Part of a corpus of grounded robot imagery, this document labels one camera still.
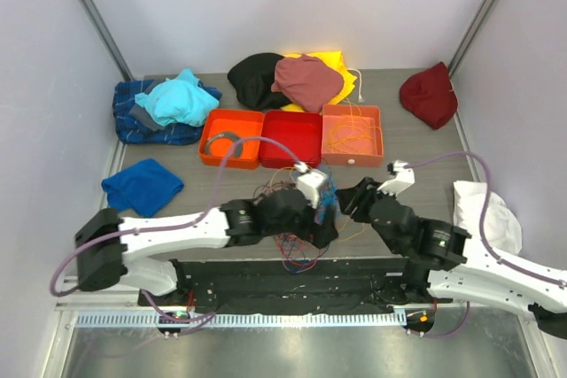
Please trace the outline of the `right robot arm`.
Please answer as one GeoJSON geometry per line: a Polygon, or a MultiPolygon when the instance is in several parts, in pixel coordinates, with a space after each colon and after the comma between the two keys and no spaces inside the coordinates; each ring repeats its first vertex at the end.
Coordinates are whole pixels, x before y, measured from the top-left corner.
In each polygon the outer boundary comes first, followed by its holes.
{"type": "Polygon", "coordinates": [[[397,199],[414,182],[412,173],[400,173],[336,192],[344,215],[370,224],[391,253],[407,259],[411,271],[400,280],[401,295],[412,303],[430,296],[499,308],[565,338],[566,273],[496,250],[447,222],[418,217],[397,199]]]}

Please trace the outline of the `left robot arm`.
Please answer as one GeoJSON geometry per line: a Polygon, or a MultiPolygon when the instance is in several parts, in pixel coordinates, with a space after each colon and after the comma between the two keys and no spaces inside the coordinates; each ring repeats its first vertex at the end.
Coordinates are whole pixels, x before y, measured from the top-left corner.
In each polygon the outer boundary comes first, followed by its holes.
{"type": "Polygon", "coordinates": [[[316,222],[315,207],[292,187],[231,200],[208,213],[155,220],[122,218],[106,208],[75,234],[78,289],[95,292],[120,283],[178,306],[187,299],[189,285],[177,261],[158,261],[157,255],[255,245],[280,234],[323,249],[338,238],[335,215],[329,205],[322,222],[316,222]]]}

